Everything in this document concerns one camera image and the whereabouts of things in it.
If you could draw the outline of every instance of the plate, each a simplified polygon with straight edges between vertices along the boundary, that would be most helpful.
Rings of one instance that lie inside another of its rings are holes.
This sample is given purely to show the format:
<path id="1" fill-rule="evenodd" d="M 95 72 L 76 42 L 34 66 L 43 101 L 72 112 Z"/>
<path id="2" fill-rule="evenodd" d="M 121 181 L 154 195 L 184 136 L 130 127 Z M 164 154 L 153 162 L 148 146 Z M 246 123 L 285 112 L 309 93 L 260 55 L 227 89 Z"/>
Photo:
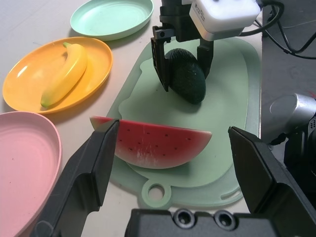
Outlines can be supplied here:
<path id="1" fill-rule="evenodd" d="M 28 112 L 0 115 L 0 236 L 21 234 L 38 216 L 61 164 L 56 127 Z"/>
<path id="2" fill-rule="evenodd" d="M 85 47 L 88 65 L 74 88 L 58 103 L 43 108 L 40 98 L 52 75 L 67 58 L 64 42 L 78 43 Z M 95 92 L 107 79 L 112 68 L 110 48 L 98 39 L 73 37 L 48 43 L 26 55 L 8 73 L 2 94 L 6 103 L 15 110 L 49 114 L 72 107 Z"/>
<path id="3" fill-rule="evenodd" d="M 151 0 L 92 0 L 73 13 L 70 24 L 79 34 L 117 40 L 143 28 L 153 10 Z"/>

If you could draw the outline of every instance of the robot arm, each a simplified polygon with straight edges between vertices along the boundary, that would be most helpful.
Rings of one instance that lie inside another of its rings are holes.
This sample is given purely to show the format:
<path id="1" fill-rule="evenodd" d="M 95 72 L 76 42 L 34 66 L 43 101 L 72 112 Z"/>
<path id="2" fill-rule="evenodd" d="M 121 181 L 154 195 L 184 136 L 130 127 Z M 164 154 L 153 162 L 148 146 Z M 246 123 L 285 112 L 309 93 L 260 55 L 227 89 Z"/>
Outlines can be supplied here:
<path id="1" fill-rule="evenodd" d="M 165 91 L 172 77 L 170 59 L 165 58 L 164 43 L 200 39 L 197 62 L 205 78 L 213 59 L 214 40 L 240 35 L 250 26 L 261 8 L 253 0 L 162 0 L 160 21 L 151 38 L 154 68 Z"/>

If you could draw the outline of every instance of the white table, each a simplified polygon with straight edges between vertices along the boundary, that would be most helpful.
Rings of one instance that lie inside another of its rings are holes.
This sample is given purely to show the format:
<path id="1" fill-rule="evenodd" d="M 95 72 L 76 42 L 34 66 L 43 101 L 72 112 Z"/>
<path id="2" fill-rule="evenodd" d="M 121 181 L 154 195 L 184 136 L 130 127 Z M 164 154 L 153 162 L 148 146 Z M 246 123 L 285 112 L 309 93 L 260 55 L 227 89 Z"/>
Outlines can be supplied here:
<path id="1" fill-rule="evenodd" d="M 27 53 L 53 40 L 75 36 L 71 30 L 72 13 L 87 0 L 2 0 L 0 1 L 0 81 Z M 152 26 L 160 25 L 160 0 L 154 0 L 154 13 L 149 24 L 136 34 L 108 42 L 114 64 L 107 85 L 80 105 L 47 117 L 57 126 L 63 147 L 64 167 L 69 157 L 91 135 L 89 117 L 106 116 L 130 70 L 144 47 L 150 42 Z M 251 43 L 261 57 L 261 34 L 243 38 Z M 2 100 L 0 113 L 12 111 Z M 134 195 L 112 183 L 108 186 L 104 205 L 99 212 L 88 216 L 83 237 L 123 237 L 132 208 L 137 208 Z M 244 199 L 222 207 L 230 212 L 248 212 Z"/>

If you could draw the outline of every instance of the screw hole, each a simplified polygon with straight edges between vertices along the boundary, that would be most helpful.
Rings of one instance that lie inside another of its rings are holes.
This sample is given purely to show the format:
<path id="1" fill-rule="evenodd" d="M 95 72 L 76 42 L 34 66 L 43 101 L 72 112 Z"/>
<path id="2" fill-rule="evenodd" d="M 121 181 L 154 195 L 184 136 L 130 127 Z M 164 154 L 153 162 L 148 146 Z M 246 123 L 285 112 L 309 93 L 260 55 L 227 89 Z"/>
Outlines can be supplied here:
<path id="1" fill-rule="evenodd" d="M 179 213 L 178 219 L 182 224 L 185 225 L 191 222 L 191 216 L 186 212 Z"/>
<path id="2" fill-rule="evenodd" d="M 219 221 L 222 223 L 223 226 L 230 226 L 232 224 L 232 219 L 227 214 L 221 214 L 219 216 Z"/>

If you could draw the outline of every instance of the cable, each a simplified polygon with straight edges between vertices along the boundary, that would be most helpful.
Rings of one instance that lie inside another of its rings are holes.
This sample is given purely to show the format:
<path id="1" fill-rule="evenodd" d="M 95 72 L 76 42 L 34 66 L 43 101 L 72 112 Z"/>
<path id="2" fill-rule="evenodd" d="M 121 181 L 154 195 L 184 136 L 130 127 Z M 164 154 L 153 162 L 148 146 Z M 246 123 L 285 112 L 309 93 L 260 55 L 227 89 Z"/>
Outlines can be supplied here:
<path id="1" fill-rule="evenodd" d="M 255 20 L 255 22 L 260 26 L 262 27 L 262 25 L 260 24 L 260 22 L 258 20 Z M 290 55 L 293 55 L 295 57 L 298 57 L 298 58 L 304 58 L 304 59 L 316 59 L 316 57 L 309 57 L 309 56 L 303 56 L 303 55 L 298 55 L 296 53 L 293 53 L 291 52 L 290 50 L 288 50 L 287 48 L 284 48 L 281 44 L 279 44 L 275 38 L 273 38 L 271 36 L 271 34 L 265 30 L 265 32 L 267 33 L 268 37 L 273 41 L 273 43 L 275 43 L 280 49 L 282 49 L 285 53 L 287 54 L 290 54 Z"/>
<path id="2" fill-rule="evenodd" d="M 274 6 L 272 6 L 272 11 L 273 11 L 274 15 L 277 14 L 277 11 L 276 11 L 276 9 L 275 9 Z M 277 21 L 277 26 L 278 26 L 278 28 L 279 28 L 281 34 L 282 34 L 282 37 L 283 37 L 283 39 L 284 39 L 284 42 L 285 42 L 286 46 L 287 46 L 288 49 L 289 49 L 291 52 L 293 52 L 293 53 L 301 53 L 301 52 L 305 51 L 305 50 L 308 48 L 308 46 L 310 46 L 310 44 L 316 39 L 316 32 L 315 32 L 315 33 L 312 35 L 312 37 L 310 37 L 310 39 L 303 45 L 303 47 L 301 47 L 300 49 L 294 49 L 294 48 L 291 46 L 290 42 L 288 41 L 288 39 L 287 39 L 287 37 L 286 37 L 286 35 L 285 35 L 285 33 L 284 33 L 284 30 L 283 30 L 283 27 L 282 27 L 280 21 Z"/>
<path id="3" fill-rule="evenodd" d="M 242 32 L 239 36 L 252 36 L 252 35 L 255 35 L 257 33 L 261 33 L 279 21 L 279 19 L 281 18 L 281 16 L 284 13 L 284 4 L 279 2 L 279 1 L 276 1 L 276 0 L 263 0 L 262 4 L 260 5 L 260 8 L 263 8 L 265 6 L 277 6 L 278 7 L 278 12 L 275 15 L 275 17 L 269 23 L 267 23 L 265 26 L 261 26 L 260 28 L 253 30 L 253 31 Z"/>
<path id="4" fill-rule="evenodd" d="M 303 25 L 306 25 L 306 24 L 309 24 L 309 23 L 313 23 L 313 22 L 316 22 L 316 20 L 303 22 L 303 23 L 300 23 L 300 24 L 297 24 L 297 25 L 294 25 L 294 26 L 283 26 L 283 29 L 291 29 L 291 28 L 294 28 L 294 27 L 303 26 Z"/>

